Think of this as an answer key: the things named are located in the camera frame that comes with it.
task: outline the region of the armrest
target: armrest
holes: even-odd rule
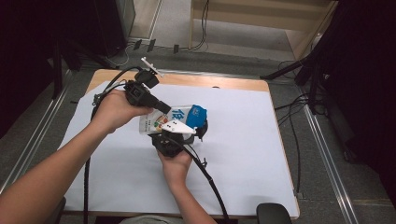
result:
[[[66,198],[63,197],[61,201],[56,206],[55,210],[53,210],[52,214],[49,218],[47,218],[44,224],[58,224],[61,220],[62,212],[64,211],[64,206],[66,205]]]
[[[259,224],[291,224],[288,210],[279,203],[261,203],[257,206]]]

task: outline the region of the floor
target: floor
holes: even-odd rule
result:
[[[252,26],[233,26],[220,22],[208,23],[207,45],[203,45],[200,50],[197,50],[198,52],[181,51],[174,54],[175,44],[181,47],[187,46],[187,29],[190,19],[186,10],[188,6],[188,1],[162,0],[157,20],[154,20],[153,26],[150,25],[150,28],[146,29],[147,31],[152,28],[151,38],[156,39],[154,51],[147,52],[147,46],[143,45],[137,50],[129,48],[109,60],[122,64],[120,67],[122,69],[131,64],[144,66],[140,58],[148,57],[151,63],[163,70],[206,72],[214,76],[252,79],[258,79],[259,75],[271,74],[294,60],[284,31]],[[169,13],[172,10],[177,10],[179,13],[177,15]],[[195,43],[198,43],[200,30],[197,28],[194,33]],[[76,102],[84,94],[94,71],[100,68],[83,56],[82,60],[83,68],[71,74],[73,78],[70,90],[65,95],[53,118],[54,123],[49,126],[29,167],[38,164],[59,146],[68,121],[73,117]],[[301,94],[302,89],[293,84],[293,76],[293,73],[289,73],[275,81],[269,81],[275,107],[289,104]],[[16,158],[26,146],[35,126],[45,113],[50,103],[51,88],[49,86],[43,91],[8,134],[0,139],[2,149],[0,163],[9,164],[5,165],[0,172],[2,181],[6,179],[12,169],[12,164],[16,162]],[[279,110],[276,111],[276,116],[282,118],[285,113],[286,111]],[[290,123],[282,123],[279,130],[294,184],[297,184],[298,167],[301,168],[301,194],[298,198],[301,214],[298,219],[293,220],[293,223],[396,223],[395,210],[377,174],[364,164],[346,162],[330,121],[326,117],[316,116],[334,166],[352,204],[352,214],[356,220],[347,220],[347,216],[342,212],[342,205],[340,199],[337,198],[328,167],[323,160],[322,151],[318,147],[318,139],[312,132],[312,123],[308,119],[306,110],[301,107],[300,112],[292,116],[292,120],[301,150],[300,161],[298,161],[296,142]],[[90,223],[94,223],[94,220],[94,217],[90,217]],[[81,223],[81,217],[65,215],[61,223]],[[240,220],[239,223],[251,224],[256,221],[246,219]]]

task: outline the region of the white plastic part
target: white plastic part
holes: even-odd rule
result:
[[[171,133],[196,133],[196,131],[178,119],[172,119],[162,126],[162,129]]]
[[[154,72],[156,72],[158,75],[160,75],[161,77],[165,76],[164,74],[162,74],[161,72],[159,72],[152,63],[148,63],[148,61],[146,61],[146,57],[142,58],[143,63],[145,63],[149,68],[151,68]]]

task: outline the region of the clothing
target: clothing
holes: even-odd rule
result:
[[[141,216],[124,219],[120,224],[184,224],[183,219],[176,217]]]

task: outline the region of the hand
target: hand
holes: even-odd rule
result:
[[[92,123],[104,128],[107,133],[114,133],[116,129],[129,122],[132,118],[152,112],[152,108],[130,105],[125,91],[113,90],[102,101]]]
[[[171,191],[180,187],[186,187],[186,177],[189,171],[192,157],[185,151],[181,151],[174,158],[165,157],[161,152],[158,156],[163,163],[163,175]]]

